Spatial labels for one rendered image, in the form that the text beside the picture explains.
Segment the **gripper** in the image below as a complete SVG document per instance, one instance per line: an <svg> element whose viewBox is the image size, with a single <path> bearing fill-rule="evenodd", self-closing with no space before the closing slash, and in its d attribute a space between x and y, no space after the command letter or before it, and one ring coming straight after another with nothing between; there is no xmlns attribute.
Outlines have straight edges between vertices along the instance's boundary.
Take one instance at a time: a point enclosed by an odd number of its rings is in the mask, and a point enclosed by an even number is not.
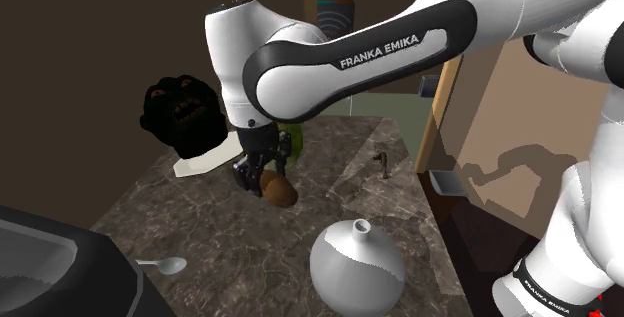
<svg viewBox="0 0 624 317"><path fill-rule="evenodd" d="M261 164L274 159L274 170L285 176L288 158L292 153L291 135L286 131L279 132L276 123L257 128L239 128L237 134L245 156L233 164L236 183L245 191L261 197Z"/></svg>

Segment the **brown oval fruit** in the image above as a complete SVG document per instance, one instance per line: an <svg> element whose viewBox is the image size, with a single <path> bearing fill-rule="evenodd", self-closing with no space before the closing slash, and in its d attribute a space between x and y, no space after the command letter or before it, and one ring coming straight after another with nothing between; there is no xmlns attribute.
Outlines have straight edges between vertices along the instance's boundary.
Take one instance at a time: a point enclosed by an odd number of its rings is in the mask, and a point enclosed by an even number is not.
<svg viewBox="0 0 624 317"><path fill-rule="evenodd" d="M288 179L277 171L264 170L260 177L263 197L277 207L291 207L298 200L298 193Z"/></svg>

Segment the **green cup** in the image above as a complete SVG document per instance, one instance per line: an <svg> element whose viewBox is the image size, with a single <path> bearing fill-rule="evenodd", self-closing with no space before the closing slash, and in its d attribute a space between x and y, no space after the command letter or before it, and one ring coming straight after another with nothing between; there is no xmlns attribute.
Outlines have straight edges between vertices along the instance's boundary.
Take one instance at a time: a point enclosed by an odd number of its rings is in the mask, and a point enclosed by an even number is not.
<svg viewBox="0 0 624 317"><path fill-rule="evenodd" d="M291 137L291 155L287 159L286 168L292 168L298 161L303 150L303 132L300 124L279 124L280 131Z"/></svg>

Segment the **white round vase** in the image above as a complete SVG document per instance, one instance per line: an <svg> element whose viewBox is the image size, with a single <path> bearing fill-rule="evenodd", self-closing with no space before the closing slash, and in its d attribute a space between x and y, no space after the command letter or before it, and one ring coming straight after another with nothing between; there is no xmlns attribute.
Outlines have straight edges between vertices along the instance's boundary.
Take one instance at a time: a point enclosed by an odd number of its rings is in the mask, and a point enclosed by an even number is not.
<svg viewBox="0 0 624 317"><path fill-rule="evenodd" d="M342 317L383 317L405 285L397 245L365 219L326 227L315 240L309 261L316 292Z"/></svg>

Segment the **silver spoon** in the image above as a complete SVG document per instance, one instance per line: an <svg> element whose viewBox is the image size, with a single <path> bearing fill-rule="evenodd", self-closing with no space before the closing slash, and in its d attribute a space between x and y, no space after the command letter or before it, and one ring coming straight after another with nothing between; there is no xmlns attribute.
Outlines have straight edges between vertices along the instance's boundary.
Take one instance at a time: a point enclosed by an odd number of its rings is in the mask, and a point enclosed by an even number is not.
<svg viewBox="0 0 624 317"><path fill-rule="evenodd" d="M161 260L139 260L135 262L138 265L152 265L156 266L159 272L163 275L174 275L181 272L188 265L186 259L181 257L168 257Z"/></svg>

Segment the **black basin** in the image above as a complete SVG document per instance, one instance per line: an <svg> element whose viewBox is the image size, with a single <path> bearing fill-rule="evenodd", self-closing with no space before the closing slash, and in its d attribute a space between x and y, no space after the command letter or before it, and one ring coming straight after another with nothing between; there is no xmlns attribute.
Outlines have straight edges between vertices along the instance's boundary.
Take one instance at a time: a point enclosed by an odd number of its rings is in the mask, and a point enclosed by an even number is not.
<svg viewBox="0 0 624 317"><path fill-rule="evenodd" d="M106 235L0 205L0 317L177 317Z"/></svg>

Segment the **dark wall picture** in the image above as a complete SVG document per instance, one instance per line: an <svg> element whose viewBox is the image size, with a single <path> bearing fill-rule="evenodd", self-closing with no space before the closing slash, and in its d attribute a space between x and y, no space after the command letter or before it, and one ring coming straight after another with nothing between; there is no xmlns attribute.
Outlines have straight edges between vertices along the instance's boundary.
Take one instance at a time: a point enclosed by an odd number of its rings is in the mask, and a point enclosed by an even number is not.
<svg viewBox="0 0 624 317"><path fill-rule="evenodd" d="M354 0L318 0L317 26L329 39L350 34L354 28Z"/></svg>

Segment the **beige door with wooden frame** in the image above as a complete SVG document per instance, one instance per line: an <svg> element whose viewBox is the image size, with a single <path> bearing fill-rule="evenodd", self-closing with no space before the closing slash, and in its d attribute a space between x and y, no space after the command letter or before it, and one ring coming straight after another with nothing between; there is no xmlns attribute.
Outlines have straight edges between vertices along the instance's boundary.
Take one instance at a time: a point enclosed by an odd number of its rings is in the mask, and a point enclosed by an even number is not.
<svg viewBox="0 0 624 317"><path fill-rule="evenodd" d="M538 63L520 39L468 53L442 71L416 170L454 172L473 205L539 238L607 91Z"/></svg>

